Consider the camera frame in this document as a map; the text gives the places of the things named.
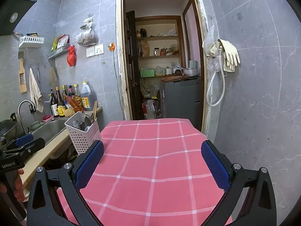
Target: faucet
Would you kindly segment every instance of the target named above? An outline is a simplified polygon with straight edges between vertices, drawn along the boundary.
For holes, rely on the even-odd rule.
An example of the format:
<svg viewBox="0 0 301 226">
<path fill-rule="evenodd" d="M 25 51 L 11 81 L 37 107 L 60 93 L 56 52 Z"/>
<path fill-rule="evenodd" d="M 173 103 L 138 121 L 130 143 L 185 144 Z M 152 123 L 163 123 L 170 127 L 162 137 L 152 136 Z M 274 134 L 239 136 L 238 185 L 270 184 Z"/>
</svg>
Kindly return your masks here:
<svg viewBox="0 0 301 226">
<path fill-rule="evenodd" d="M 19 104 L 18 115 L 19 115 L 19 118 L 20 118 L 21 126 L 22 126 L 23 131 L 24 131 L 25 134 L 26 134 L 26 132 L 25 132 L 23 121 L 22 121 L 22 117 L 21 117 L 21 114 L 20 114 L 20 108 L 21 108 L 21 105 L 24 104 L 24 103 L 26 103 L 26 102 L 30 103 L 33 107 L 36 107 L 36 105 L 34 104 L 34 102 L 30 101 L 29 99 L 22 100 L 21 103 Z"/>
</svg>

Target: pantry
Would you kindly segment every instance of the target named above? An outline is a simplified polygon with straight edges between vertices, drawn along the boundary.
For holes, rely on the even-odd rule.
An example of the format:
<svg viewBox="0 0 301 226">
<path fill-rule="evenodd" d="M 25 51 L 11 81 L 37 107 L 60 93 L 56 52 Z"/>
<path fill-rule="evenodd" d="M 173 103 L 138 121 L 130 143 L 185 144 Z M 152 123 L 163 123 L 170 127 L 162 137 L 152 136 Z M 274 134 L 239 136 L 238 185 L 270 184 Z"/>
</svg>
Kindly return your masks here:
<svg viewBox="0 0 301 226">
<path fill-rule="evenodd" d="M 194 8 L 194 0 L 124 0 L 132 119 L 187 118 L 201 129 L 204 60 Z"/>
</svg>

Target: hanging towel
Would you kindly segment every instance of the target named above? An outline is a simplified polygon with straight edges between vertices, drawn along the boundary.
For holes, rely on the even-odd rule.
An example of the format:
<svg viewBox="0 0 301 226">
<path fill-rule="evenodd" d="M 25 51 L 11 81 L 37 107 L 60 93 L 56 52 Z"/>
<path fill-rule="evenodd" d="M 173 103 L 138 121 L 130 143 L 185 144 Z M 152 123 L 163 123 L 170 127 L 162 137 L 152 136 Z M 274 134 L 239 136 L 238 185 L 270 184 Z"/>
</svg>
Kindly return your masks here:
<svg viewBox="0 0 301 226">
<path fill-rule="evenodd" d="M 36 109 L 39 112 L 43 112 L 44 106 L 43 102 L 41 100 L 42 94 L 40 92 L 40 89 L 38 87 L 38 83 L 35 79 L 35 76 L 33 75 L 33 69 L 30 68 L 30 73 L 29 73 L 29 90 L 30 90 L 30 99 L 32 102 L 35 103 Z"/>
</svg>

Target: hose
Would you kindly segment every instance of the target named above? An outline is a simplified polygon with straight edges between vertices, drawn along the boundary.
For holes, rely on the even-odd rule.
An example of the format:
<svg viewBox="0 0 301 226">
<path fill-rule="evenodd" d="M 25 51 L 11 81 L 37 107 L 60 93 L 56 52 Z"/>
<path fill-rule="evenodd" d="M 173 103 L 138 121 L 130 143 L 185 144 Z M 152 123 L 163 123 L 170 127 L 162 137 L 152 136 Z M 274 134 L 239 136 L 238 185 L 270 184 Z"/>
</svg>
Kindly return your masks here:
<svg viewBox="0 0 301 226">
<path fill-rule="evenodd" d="M 219 68 L 220 68 L 220 73 L 222 75 L 222 95 L 215 104 L 209 103 L 209 93 L 210 93 L 210 90 L 211 90 L 211 86 L 212 86 L 214 77 L 216 75 L 216 71 L 215 71 L 213 73 L 213 76 L 212 76 L 211 80 L 210 80 L 210 83 L 209 83 L 209 86 L 208 86 L 208 89 L 207 89 L 207 94 L 206 94 L 206 102 L 210 107 L 217 106 L 222 101 L 222 99 L 224 97 L 224 94 L 225 94 L 226 84 L 225 84 L 225 76 L 224 76 L 223 65 L 222 65 L 222 47 L 219 47 Z"/>
</svg>

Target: stainless steel sink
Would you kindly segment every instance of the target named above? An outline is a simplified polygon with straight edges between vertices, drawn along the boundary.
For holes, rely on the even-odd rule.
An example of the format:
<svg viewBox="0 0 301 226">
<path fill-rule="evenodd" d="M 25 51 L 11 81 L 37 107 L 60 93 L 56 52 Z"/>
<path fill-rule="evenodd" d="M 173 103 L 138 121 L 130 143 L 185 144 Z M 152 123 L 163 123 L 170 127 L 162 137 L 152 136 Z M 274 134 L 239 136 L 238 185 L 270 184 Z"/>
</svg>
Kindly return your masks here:
<svg viewBox="0 0 301 226">
<path fill-rule="evenodd" d="M 52 121 L 33 131 L 33 138 L 43 138 L 45 140 L 45 145 L 47 145 L 51 140 L 53 140 L 57 135 L 66 129 L 66 120 L 68 120 L 68 118 L 53 119 Z"/>
</svg>

